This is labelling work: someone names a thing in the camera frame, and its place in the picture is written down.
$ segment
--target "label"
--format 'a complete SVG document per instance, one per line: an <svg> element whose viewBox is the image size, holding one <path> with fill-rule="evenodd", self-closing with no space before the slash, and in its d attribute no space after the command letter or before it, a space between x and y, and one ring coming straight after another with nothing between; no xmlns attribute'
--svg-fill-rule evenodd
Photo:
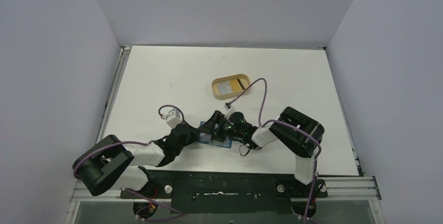
<svg viewBox="0 0 443 224"><path fill-rule="evenodd" d="M230 81L224 81L217 83L218 91L220 95L227 95L228 93L232 93L232 86Z"/></svg>

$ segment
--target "screw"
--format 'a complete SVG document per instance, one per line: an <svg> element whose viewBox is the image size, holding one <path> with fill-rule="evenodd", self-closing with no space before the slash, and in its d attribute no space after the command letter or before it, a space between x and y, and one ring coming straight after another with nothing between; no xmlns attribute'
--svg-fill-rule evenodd
<svg viewBox="0 0 443 224"><path fill-rule="evenodd" d="M278 185L277 186L277 191L279 192L279 193L283 193L284 191L285 191L285 186L283 186L283 185Z"/></svg>
<svg viewBox="0 0 443 224"><path fill-rule="evenodd" d="M171 185L166 185L165 186L165 193L170 194L172 192L172 186Z"/></svg>

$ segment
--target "red wire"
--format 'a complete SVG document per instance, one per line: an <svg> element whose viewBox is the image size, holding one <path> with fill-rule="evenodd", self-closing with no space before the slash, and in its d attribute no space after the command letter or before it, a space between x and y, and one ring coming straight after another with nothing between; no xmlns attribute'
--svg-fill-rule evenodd
<svg viewBox="0 0 443 224"><path fill-rule="evenodd" d="M158 195L158 188L155 188L155 194L153 195L153 197L151 197L151 199L155 199L155 197L157 197Z"/></svg>

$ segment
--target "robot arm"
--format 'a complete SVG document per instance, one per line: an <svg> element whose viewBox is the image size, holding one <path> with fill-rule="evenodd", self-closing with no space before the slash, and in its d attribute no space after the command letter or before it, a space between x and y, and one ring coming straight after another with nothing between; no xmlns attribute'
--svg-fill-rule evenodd
<svg viewBox="0 0 443 224"><path fill-rule="evenodd" d="M108 135L74 162L74 176L83 181L93 196L111 187L138 191L148 182L147 174L138 166L163 167L198 138L197 129L186 122L174 127L168 136L148 144L121 142L115 135Z"/></svg>
<svg viewBox="0 0 443 224"><path fill-rule="evenodd" d="M199 131L211 134L215 140L223 141L228 137L252 150L262 149L269 143L280 140L295 154L295 178L305 185L312 181L319 149L307 135L321 143L324 127L319 122L287 107L277 120L256 127L248 123L241 112L235 112L234 108L229 106L226 106L226 115L215 111Z"/></svg>

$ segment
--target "white connector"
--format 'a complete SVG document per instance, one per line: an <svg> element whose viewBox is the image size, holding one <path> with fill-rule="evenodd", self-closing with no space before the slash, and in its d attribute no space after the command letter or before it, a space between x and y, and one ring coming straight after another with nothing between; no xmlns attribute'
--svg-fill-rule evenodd
<svg viewBox="0 0 443 224"><path fill-rule="evenodd" d="M235 112L235 108L231 105L228 106L227 104L225 104L225 109L226 109L225 118L228 120L231 114Z"/></svg>
<svg viewBox="0 0 443 224"><path fill-rule="evenodd" d="M127 167L122 175L116 180L113 187L130 188L140 190L148 183L148 177L138 167Z"/></svg>
<svg viewBox="0 0 443 224"><path fill-rule="evenodd" d="M169 111L168 115L166 115L166 123L171 127L175 128L178 124L182 122L182 118L180 112L177 109L172 109Z"/></svg>
<svg viewBox="0 0 443 224"><path fill-rule="evenodd" d="M148 146L126 144L124 147L134 156L130 166L148 165L156 167L165 157L163 150L155 143Z"/></svg>
<svg viewBox="0 0 443 224"><path fill-rule="evenodd" d="M269 127L272 124L268 124L267 126L261 126L257 130L255 130L254 134L252 134L252 141L257 144L258 147L263 148L269 143L272 143L278 140L277 136L275 136Z"/></svg>

